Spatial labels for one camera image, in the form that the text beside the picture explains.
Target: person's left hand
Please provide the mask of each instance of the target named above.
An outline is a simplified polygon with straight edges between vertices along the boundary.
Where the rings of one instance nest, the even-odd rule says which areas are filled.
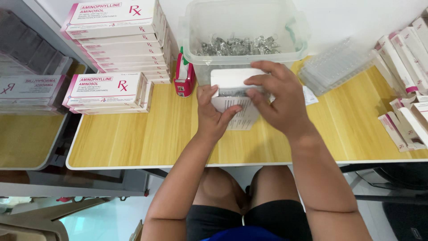
[[[211,103],[211,97],[217,89],[217,85],[210,86],[207,84],[199,86],[196,90],[199,120],[198,132],[196,135],[199,135],[204,139],[209,139],[214,144],[223,136],[229,121],[236,113],[242,111],[242,107],[240,105],[233,105],[223,113],[217,111]]]

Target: hand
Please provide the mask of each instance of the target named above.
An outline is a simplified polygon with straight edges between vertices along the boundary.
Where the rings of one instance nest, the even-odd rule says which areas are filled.
[[[198,132],[196,135],[209,139],[214,144],[220,140],[226,131],[229,121],[236,113],[242,111],[240,105],[233,105],[223,113],[216,110],[211,103],[211,97],[217,91],[218,86],[203,85],[196,90],[198,98]]]
[[[289,139],[301,135],[300,132],[311,122],[306,112],[303,87],[297,76],[284,65],[270,61],[252,62],[251,67],[271,73],[255,75],[244,81],[247,85],[263,85],[265,90],[275,96],[275,100],[269,104],[256,89],[247,91],[260,114]]]

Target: person's right hand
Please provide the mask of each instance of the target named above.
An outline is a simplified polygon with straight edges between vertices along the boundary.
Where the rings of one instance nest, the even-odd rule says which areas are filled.
[[[269,104],[256,89],[247,91],[260,114],[288,138],[301,135],[311,122],[306,112],[303,87],[297,76],[284,65],[271,61],[252,62],[251,67],[271,73],[255,75],[244,81],[247,85],[263,85],[265,90],[275,96],[275,100]]]

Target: black shorts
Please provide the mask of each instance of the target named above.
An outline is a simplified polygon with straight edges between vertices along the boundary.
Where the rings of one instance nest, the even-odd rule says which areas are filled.
[[[277,200],[259,205],[244,216],[248,226],[259,226],[290,241],[312,240],[303,206],[294,200]],[[242,215],[224,208],[192,205],[186,218],[187,241],[200,241],[242,226]]]

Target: blue shirt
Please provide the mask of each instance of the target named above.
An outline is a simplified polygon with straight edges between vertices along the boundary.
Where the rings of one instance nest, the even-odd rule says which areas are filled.
[[[273,233],[257,226],[241,226],[227,229],[214,234],[211,238],[201,241],[290,241],[274,235]]]

